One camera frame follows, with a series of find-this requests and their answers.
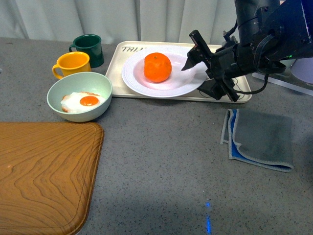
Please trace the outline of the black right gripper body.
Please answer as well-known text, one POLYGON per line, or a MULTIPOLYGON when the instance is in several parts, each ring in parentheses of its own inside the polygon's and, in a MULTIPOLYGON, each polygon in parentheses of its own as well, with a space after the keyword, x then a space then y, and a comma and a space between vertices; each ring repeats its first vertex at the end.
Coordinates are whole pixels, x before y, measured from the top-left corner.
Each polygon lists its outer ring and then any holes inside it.
POLYGON ((229 47, 222 47, 215 53, 211 52, 207 43, 198 30, 189 34, 195 46, 200 45, 208 49, 208 67, 205 71, 210 79, 214 79, 225 91, 230 101, 236 102, 239 94, 254 94, 255 92, 235 90, 233 78, 247 75, 256 71, 254 66, 254 55, 250 48, 243 47, 234 41, 229 47))

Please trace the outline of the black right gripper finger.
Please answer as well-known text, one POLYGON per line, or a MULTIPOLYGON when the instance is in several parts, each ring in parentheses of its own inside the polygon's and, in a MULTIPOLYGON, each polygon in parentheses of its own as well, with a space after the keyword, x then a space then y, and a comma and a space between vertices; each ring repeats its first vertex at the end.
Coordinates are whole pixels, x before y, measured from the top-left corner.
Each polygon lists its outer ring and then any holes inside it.
POLYGON ((187 60, 181 71, 191 69, 199 63, 204 63, 208 67, 207 56, 207 48, 200 45, 193 46, 187 53, 187 60))
POLYGON ((225 91, 214 79, 204 81, 198 87, 198 90, 209 95, 215 100, 220 100, 224 95, 226 95, 225 91))

